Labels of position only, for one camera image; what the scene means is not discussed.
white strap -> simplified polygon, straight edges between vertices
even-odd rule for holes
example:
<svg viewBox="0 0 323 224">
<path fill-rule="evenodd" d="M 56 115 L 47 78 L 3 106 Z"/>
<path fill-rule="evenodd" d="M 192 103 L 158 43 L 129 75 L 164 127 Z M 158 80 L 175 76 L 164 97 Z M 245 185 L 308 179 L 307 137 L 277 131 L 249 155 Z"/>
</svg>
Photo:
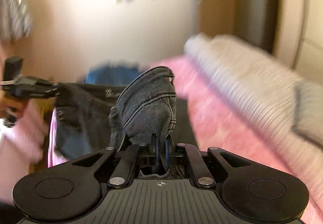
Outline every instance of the white strap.
<svg viewBox="0 0 323 224">
<path fill-rule="evenodd" d="M 16 83 L 16 81 L 21 77 L 21 74 L 19 74 L 15 79 L 11 80 L 11 81 L 2 81 L 0 82 L 0 86 L 2 85 L 13 85 Z"/>
</svg>

jeans seam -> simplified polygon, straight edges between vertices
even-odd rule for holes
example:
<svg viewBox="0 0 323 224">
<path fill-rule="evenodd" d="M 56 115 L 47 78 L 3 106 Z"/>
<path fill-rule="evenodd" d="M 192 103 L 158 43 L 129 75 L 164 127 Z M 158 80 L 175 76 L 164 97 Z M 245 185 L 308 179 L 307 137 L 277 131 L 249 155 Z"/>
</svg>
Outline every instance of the jeans seam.
<svg viewBox="0 0 323 224">
<path fill-rule="evenodd" d="M 145 71 L 145 72 L 143 72 L 142 74 L 140 74 L 136 79 L 134 79 L 132 82 L 131 82 L 131 84 L 129 84 L 122 92 L 121 92 L 121 94 L 120 94 L 120 96 L 119 96 L 119 98 L 118 98 L 118 100 L 117 100 L 117 103 L 119 102 L 119 99 L 124 95 L 124 93 L 134 84 L 134 83 L 136 83 L 141 77 L 143 77 L 144 75 L 146 75 L 147 73 L 149 73 L 149 72 L 151 72 L 152 70 L 155 70 L 155 69 L 158 69 L 158 68 L 167 68 L 167 67 L 164 67 L 164 66 L 156 66 L 156 67 L 154 67 L 154 68 L 152 68 L 152 69 L 149 69 L 149 70 L 147 70 L 147 71 Z"/>
<path fill-rule="evenodd" d="M 171 103 L 169 101 L 169 97 L 167 97 L 166 102 L 167 102 L 167 105 L 168 105 L 169 110 L 171 111 L 171 115 L 172 115 L 172 118 L 171 118 L 171 120 L 169 122 L 168 130 L 167 130 L 167 135 L 166 135 L 166 137 L 167 137 L 169 135 L 169 133 L 171 132 L 171 130 L 173 128 L 173 125 L 176 123 L 176 120 L 174 118 L 174 112 L 172 110 Z"/>
<path fill-rule="evenodd" d="M 64 84 L 64 83 L 63 83 L 63 85 L 72 88 L 76 93 L 82 95 L 82 99 L 84 99 L 83 97 L 86 97 L 85 100 L 89 100 L 89 97 L 91 97 L 93 101 L 95 101 L 95 102 L 97 102 L 99 104 L 103 104 L 105 106 L 109 106 L 105 101 L 102 101 L 101 99 L 99 99 L 97 97 L 94 97 L 92 94 L 90 94 L 89 92 L 79 88 L 76 85 L 70 85 L 70 84 Z"/>
<path fill-rule="evenodd" d="M 123 128 L 126 128 L 127 125 L 131 122 L 131 120 L 136 116 L 136 114 L 141 110 L 143 109 L 146 105 L 149 105 L 150 103 L 153 103 L 161 98 L 164 98 L 164 97 L 176 97 L 176 94 L 165 94 L 165 95 L 160 95 L 158 97 L 155 97 L 153 99 L 150 99 L 149 101 L 146 101 L 146 102 L 143 102 L 131 115 L 130 117 L 128 118 L 128 120 L 124 123 L 124 126 Z"/>
</svg>

pink blanket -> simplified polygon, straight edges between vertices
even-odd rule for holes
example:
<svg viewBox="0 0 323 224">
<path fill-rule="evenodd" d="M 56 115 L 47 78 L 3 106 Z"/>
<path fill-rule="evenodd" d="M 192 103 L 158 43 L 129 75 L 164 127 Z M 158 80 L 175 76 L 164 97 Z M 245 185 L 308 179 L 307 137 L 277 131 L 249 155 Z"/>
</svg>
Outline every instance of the pink blanket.
<svg viewBox="0 0 323 224">
<path fill-rule="evenodd" d="M 186 56 L 161 61 L 153 66 L 167 66 L 175 74 L 174 85 L 178 96 L 188 100 L 188 111 L 199 149 L 206 151 L 217 146 L 258 163 L 291 173 L 276 153 L 245 122 L 236 115 L 225 101 L 211 89 Z M 55 113 L 51 124 L 48 166 L 65 162 L 54 152 L 56 134 Z M 312 198 L 302 216 L 307 224 L 323 224 L 323 214 Z"/>
</svg>

black plastic device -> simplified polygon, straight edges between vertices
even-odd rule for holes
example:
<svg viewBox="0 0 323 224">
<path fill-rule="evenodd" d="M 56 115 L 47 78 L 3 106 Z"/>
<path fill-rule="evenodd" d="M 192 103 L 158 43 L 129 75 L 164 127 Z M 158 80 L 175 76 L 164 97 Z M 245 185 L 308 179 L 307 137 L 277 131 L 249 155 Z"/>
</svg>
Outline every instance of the black plastic device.
<svg viewBox="0 0 323 224">
<path fill-rule="evenodd" d="M 17 56 L 6 59 L 3 69 L 2 90 L 15 98 L 46 99 L 59 94 L 58 85 L 38 77 L 21 76 L 23 59 Z M 4 125 L 13 127 L 17 118 L 13 115 L 14 108 L 7 110 Z"/>
<path fill-rule="evenodd" d="M 179 143 L 168 144 L 170 173 L 161 179 L 149 174 L 154 146 L 107 147 L 22 178 L 12 191 L 26 215 L 20 224 L 302 223 L 309 193 L 298 178 Z"/>
</svg>

white blanket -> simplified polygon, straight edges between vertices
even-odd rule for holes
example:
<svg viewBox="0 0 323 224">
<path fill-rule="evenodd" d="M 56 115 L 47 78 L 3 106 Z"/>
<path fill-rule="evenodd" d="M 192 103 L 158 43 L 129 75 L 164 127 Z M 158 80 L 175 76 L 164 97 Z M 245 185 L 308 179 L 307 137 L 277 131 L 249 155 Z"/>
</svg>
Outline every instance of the white blanket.
<svg viewBox="0 0 323 224">
<path fill-rule="evenodd" d="M 302 78 L 235 36 L 212 40 L 199 34 L 187 41 L 185 53 L 306 184 L 322 210 L 323 150 L 291 130 L 294 86 Z"/>
</svg>

